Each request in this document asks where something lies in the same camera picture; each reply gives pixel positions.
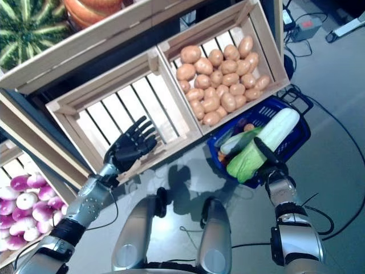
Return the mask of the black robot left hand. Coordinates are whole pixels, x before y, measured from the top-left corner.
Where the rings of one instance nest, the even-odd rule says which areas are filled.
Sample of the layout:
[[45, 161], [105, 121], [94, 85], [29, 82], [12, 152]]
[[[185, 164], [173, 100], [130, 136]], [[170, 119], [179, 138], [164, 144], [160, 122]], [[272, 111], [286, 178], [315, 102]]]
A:
[[139, 118], [110, 146], [104, 156], [105, 174], [119, 175], [128, 171], [142, 156], [157, 145], [155, 128], [146, 116]]

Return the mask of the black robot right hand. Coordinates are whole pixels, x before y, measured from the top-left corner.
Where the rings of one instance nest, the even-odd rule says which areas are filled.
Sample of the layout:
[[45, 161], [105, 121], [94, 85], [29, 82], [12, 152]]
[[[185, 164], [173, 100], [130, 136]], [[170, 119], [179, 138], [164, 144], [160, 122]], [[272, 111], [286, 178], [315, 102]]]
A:
[[280, 172], [284, 175], [289, 174], [288, 167], [259, 137], [254, 138], [254, 143], [259, 151], [266, 157], [264, 164], [265, 168], [262, 169], [261, 173]]

